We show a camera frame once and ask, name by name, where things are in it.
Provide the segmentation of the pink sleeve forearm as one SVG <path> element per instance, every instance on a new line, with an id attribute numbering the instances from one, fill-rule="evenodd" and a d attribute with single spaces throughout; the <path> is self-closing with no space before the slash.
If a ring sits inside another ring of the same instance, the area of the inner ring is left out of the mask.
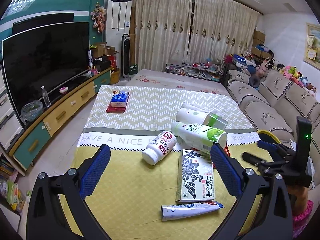
<path id="1" fill-rule="evenodd" d="M 307 200 L 293 216 L 293 238 L 297 238 L 305 229 L 313 209 L 313 201 Z"/>

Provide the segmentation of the person's right hand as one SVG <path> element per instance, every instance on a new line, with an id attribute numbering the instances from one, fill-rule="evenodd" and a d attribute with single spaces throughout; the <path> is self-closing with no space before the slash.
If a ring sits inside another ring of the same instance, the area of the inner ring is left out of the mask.
<path id="1" fill-rule="evenodd" d="M 295 203 L 292 207 L 292 214 L 294 216 L 302 214 L 308 207 L 308 188 L 303 186 L 287 186 L 289 194 L 296 197 Z"/>

